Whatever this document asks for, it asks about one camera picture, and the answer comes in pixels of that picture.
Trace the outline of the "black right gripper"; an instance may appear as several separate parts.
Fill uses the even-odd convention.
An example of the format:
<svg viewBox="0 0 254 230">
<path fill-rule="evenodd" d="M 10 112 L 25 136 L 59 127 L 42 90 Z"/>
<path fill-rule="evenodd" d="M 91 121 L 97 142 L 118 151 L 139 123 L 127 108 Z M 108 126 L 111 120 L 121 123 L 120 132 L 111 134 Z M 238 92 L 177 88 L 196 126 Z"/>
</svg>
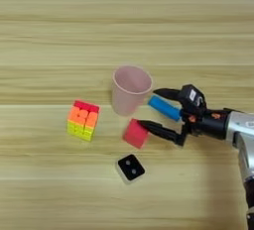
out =
<svg viewBox="0 0 254 230">
<path fill-rule="evenodd" d="M 180 100 L 180 91 L 177 89 L 159 88 L 154 90 L 154 93 L 169 100 Z M 206 109 L 201 115 L 188 113 L 183 110 L 182 119 L 187 125 L 190 134 L 194 136 L 205 135 L 224 140 L 230 113 L 231 110 L 226 108 L 222 110 Z M 178 146 L 183 146 L 185 143 L 185 131 L 178 134 L 172 129 L 165 128 L 162 124 L 148 120 L 139 120 L 138 123 L 153 135 L 174 142 Z"/>
</svg>

